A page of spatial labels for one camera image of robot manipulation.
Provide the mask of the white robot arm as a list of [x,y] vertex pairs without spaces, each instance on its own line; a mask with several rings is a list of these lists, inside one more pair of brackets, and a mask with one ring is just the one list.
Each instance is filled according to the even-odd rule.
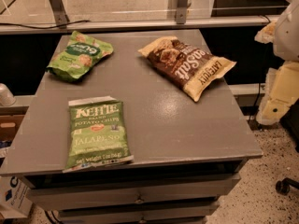
[[256,115],[258,123],[272,125],[299,99],[299,0],[292,0],[278,20],[267,24],[254,39],[272,43],[274,54],[284,61],[279,69],[268,70]]

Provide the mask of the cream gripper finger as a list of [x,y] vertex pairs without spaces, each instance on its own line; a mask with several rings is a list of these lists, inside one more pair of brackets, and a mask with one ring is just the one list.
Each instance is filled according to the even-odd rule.
[[254,40],[263,44],[272,43],[275,36],[276,22],[271,21],[262,30],[260,30]]
[[273,125],[299,99],[299,62],[287,61],[279,69],[270,68],[265,80],[265,95],[259,105],[256,120]]

